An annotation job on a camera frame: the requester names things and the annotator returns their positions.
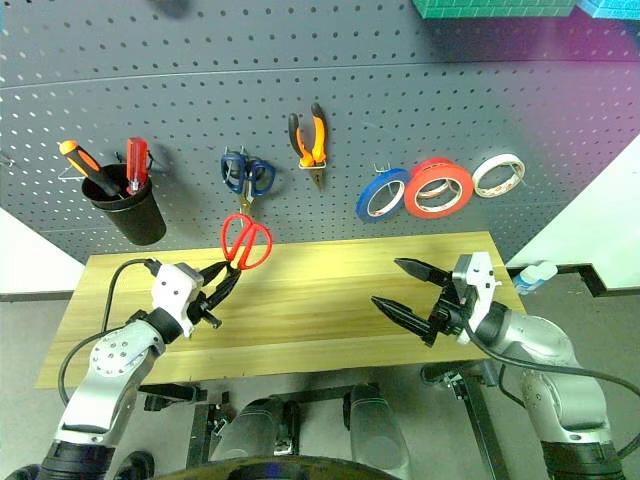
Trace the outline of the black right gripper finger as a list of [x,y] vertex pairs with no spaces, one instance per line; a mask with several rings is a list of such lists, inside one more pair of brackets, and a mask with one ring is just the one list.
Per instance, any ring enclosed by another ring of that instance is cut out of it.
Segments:
[[440,287],[451,281],[451,273],[412,258],[395,258],[394,263],[414,278]]
[[372,296],[371,301],[392,322],[410,331],[422,340],[427,339],[430,333],[427,321],[416,315],[409,307],[378,296]]

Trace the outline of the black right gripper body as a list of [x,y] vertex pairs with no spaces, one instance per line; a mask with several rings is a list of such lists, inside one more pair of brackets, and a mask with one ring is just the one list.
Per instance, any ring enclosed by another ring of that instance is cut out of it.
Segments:
[[459,335],[468,320],[468,310],[459,298],[452,281],[441,290],[438,300],[426,320],[427,333],[422,336],[428,347],[433,347],[439,334]]

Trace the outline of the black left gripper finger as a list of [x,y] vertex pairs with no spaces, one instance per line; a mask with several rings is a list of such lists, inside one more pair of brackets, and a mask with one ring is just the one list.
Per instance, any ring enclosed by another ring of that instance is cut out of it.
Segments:
[[211,311],[219,305],[234,289],[241,271],[239,269],[228,269],[223,280],[216,286],[214,292],[206,298],[205,309]]
[[212,280],[214,280],[221,271],[225,270],[228,266],[227,261],[219,261],[214,264],[205,267],[200,270],[200,275],[203,278],[202,285],[207,286]]

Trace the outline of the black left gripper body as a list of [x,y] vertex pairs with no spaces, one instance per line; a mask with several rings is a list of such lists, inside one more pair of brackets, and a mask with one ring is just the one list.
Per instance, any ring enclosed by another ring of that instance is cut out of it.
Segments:
[[196,298],[189,304],[189,320],[193,325],[204,321],[213,329],[218,329],[222,325],[222,321],[212,313],[217,305],[218,299],[216,293],[206,296],[203,291],[200,291]]

